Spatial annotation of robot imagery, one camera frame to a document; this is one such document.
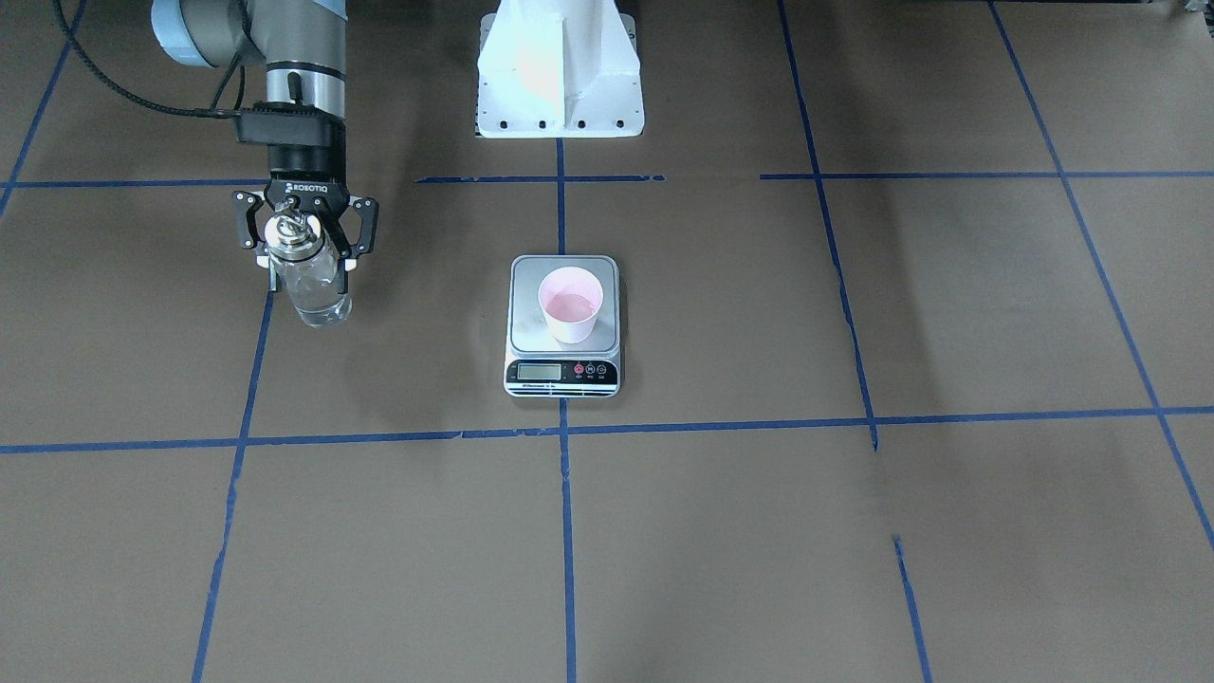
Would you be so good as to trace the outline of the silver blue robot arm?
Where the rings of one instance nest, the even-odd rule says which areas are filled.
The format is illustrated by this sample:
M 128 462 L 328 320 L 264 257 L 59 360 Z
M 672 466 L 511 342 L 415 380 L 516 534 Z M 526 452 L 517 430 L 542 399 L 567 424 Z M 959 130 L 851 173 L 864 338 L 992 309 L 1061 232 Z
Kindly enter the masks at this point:
M 347 184 L 345 2 L 157 1 L 151 22 L 178 64 L 263 66 L 263 99 L 229 109 L 268 165 L 262 189 L 231 194 L 238 245 L 274 291 L 345 297 L 378 228 L 378 203 Z

